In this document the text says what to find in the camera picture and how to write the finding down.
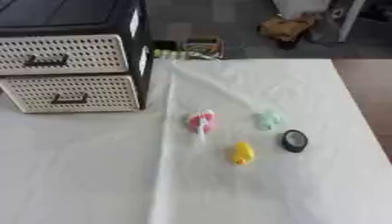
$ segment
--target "yellow object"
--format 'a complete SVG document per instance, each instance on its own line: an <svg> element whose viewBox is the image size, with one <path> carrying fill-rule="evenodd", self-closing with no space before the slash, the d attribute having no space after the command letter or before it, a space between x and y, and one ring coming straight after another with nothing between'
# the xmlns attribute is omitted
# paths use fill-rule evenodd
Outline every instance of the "yellow object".
<svg viewBox="0 0 392 224"><path fill-rule="evenodd" d="M238 142L235 145L233 163L235 165L247 165L255 159L255 150L249 143Z"/></svg>
<svg viewBox="0 0 392 224"><path fill-rule="evenodd" d="M308 30L316 23L316 16L304 14L302 17L294 20L286 20L282 17L273 17L263 22L260 32L262 35L282 41L295 41L299 34Z"/></svg>

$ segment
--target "yellow toy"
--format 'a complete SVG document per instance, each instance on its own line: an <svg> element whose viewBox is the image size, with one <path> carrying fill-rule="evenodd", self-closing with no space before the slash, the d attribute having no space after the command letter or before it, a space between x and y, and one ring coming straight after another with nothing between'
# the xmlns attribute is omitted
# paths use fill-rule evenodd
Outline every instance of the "yellow toy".
<svg viewBox="0 0 392 224"><path fill-rule="evenodd" d="M238 142L235 145L233 162L235 165L247 165L255 159L255 150L249 143Z"/></svg>

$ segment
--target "white drawer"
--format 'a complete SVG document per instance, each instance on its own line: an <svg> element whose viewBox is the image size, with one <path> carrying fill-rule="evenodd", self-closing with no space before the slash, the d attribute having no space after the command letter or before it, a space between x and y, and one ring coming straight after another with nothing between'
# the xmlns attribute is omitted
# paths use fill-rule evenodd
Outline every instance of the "white drawer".
<svg viewBox="0 0 392 224"><path fill-rule="evenodd" d="M122 73L118 35L0 38L0 75Z"/></svg>
<svg viewBox="0 0 392 224"><path fill-rule="evenodd" d="M24 113L139 110L128 75L12 77L0 86Z"/></svg>

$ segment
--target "gray floor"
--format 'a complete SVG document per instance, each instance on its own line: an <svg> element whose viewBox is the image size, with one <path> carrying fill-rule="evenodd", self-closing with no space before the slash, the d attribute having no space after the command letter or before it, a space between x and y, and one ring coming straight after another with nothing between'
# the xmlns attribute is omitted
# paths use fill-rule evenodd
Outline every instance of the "gray floor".
<svg viewBox="0 0 392 224"><path fill-rule="evenodd" d="M392 58L392 45L380 44L373 31L364 30L368 24L362 23L344 44L324 46L303 40L294 50L280 50L274 41L256 33L260 22L277 13L271 1L146 0L154 39L182 41L189 36L216 35L225 41L227 59Z"/></svg>

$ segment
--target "mint green toy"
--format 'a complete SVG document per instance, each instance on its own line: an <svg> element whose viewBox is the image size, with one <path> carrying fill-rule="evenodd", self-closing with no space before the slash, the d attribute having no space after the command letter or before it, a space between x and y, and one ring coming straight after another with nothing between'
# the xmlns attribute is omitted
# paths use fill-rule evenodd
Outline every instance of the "mint green toy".
<svg viewBox="0 0 392 224"><path fill-rule="evenodd" d="M263 113L257 114L255 119L256 127L259 130L273 130L282 122L280 115L272 110L265 110Z"/></svg>

